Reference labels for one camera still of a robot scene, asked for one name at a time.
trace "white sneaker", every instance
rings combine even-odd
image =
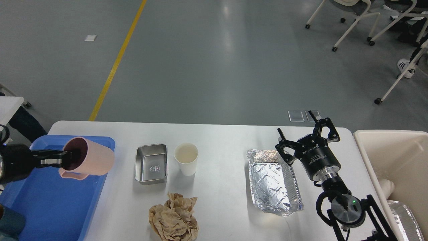
[[[400,72],[402,73],[407,66],[409,65],[410,60],[406,60],[406,59],[400,59],[397,63],[397,67],[400,70]],[[415,73],[416,69],[415,66],[411,66],[407,72],[404,74],[404,77],[406,78],[411,78],[413,76],[413,74]]]

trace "white paper cup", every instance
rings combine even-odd
[[[192,143],[183,143],[178,145],[175,148],[174,157],[184,175],[191,176],[196,172],[198,148],[196,148],[195,145]]]

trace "aluminum foil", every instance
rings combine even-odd
[[[402,202],[387,200],[404,241],[424,241],[412,211]]]
[[[253,204],[265,213],[286,217],[303,210],[293,168],[276,150],[249,150],[248,171]]]

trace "metal tray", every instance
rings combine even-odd
[[[402,202],[387,200],[405,241],[424,241],[412,211]]]
[[[166,145],[140,146],[135,158],[135,180],[141,185],[150,185],[166,182],[167,176]]]
[[[303,210],[293,168],[275,150],[249,150],[248,171],[253,204],[278,216]]]

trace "crumpled paper bag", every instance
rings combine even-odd
[[[198,237],[199,226],[193,216],[197,197],[183,198],[178,193],[168,193],[164,205],[149,210],[149,223],[162,241],[193,241]]]

